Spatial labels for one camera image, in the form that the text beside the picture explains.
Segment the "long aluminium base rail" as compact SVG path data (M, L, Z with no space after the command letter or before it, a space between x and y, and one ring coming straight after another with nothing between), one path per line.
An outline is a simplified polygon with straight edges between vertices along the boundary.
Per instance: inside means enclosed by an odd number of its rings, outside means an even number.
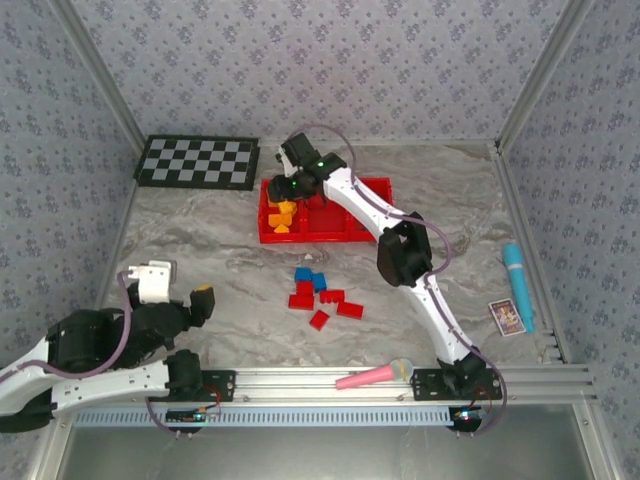
M506 386L503 398L513 405L560 405L597 400L588 368L575 364L499 367ZM404 406L415 403L408 383L383 382L337 390L335 381L351 372L346 367L237 367L232 402L224 407ZM191 407L202 400L177 401L153 383L162 375L151 367L139 373L113 372L100 379L65 381L52 390L56 413L87 407L141 406L150 399L159 406Z

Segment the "grey metal shelf panel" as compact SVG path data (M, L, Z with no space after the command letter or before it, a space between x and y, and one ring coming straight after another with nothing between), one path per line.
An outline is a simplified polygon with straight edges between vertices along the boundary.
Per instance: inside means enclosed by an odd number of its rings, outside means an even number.
M58 422L28 480L623 480L585 404L509 407L489 433L444 427L156 427Z

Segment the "pink toy microphone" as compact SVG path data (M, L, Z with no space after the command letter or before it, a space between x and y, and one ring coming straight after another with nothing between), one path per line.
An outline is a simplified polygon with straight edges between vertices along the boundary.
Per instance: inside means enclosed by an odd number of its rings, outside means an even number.
M335 381L335 388L346 390L391 381L408 383L413 373L412 362L406 358L399 358L386 365L340 378Z

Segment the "aluminium table side rail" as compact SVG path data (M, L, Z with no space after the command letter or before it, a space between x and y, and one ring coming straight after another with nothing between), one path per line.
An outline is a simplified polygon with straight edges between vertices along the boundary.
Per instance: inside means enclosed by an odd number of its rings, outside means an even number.
M560 316L544 275L544 269L509 162L498 147L495 147L492 159L509 211L515 243L519 246L522 254L524 274L534 311L535 331L545 341L546 347L543 357L550 363L572 363L572 355L562 329Z
M96 301L97 309L80 310L74 314L73 344L78 344L78 347L75 348L78 351L78 365L92 366L103 357L103 354L111 353L109 358L100 365L96 364L94 369L80 372L78 374L80 379L90 378L111 369L124 351L130 335L132 307L125 285L126 273L118 272L116 267L129 223L136 188L137 184L133 182L111 249L107 270L99 289ZM121 305L118 308L106 308L105 302L113 282L116 282L118 286Z

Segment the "teal toy microphone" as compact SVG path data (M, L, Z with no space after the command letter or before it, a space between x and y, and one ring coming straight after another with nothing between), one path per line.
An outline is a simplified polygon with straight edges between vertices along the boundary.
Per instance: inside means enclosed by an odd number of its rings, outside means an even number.
M509 274L515 305L520 318L526 332L533 334L535 331L534 310L527 284L523 256L517 244L509 243L504 246L503 262Z

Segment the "black grey checkerboard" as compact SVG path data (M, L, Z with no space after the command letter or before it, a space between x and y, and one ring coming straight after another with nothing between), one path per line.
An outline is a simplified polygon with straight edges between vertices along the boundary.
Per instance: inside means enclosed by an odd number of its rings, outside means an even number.
M140 187L251 191L259 155L252 137L151 135L134 179Z

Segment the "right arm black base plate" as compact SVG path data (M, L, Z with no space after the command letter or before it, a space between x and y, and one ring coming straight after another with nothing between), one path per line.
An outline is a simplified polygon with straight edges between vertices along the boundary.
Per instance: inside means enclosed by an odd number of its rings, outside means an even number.
M484 369L471 380L458 381L451 372L442 369L416 369L410 385L416 401L473 400L476 396L485 400L501 400L503 391L493 370Z

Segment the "purple playing card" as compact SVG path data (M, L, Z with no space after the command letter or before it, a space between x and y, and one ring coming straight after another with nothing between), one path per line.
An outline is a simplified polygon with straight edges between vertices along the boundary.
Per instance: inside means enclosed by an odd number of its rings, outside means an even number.
M490 302L488 308L503 337L526 332L524 323L511 299Z

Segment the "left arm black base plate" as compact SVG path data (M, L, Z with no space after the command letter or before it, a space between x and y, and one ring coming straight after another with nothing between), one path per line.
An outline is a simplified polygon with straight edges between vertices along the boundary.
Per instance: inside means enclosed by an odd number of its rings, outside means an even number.
M204 370L200 398L208 403L229 403L234 399L236 388L235 370Z

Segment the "aluminium corner post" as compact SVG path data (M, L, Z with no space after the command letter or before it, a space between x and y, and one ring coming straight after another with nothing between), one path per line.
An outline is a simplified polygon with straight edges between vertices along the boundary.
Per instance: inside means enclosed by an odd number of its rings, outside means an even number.
M512 147L595 3L596 0L567 0L496 138L499 154L506 154Z
M124 136L132 148L141 153L146 137L72 0L47 0L47 2L113 113Z

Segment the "red three-compartment tray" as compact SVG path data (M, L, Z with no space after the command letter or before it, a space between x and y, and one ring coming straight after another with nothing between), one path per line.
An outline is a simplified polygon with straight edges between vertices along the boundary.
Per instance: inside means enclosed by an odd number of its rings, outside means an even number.
M276 234L268 224L269 214L280 214L278 207L269 207L267 186L263 180L257 217L259 240L262 244L284 243L362 243L375 242L374 236L337 203L316 194L308 206L297 204L292 224L286 234Z

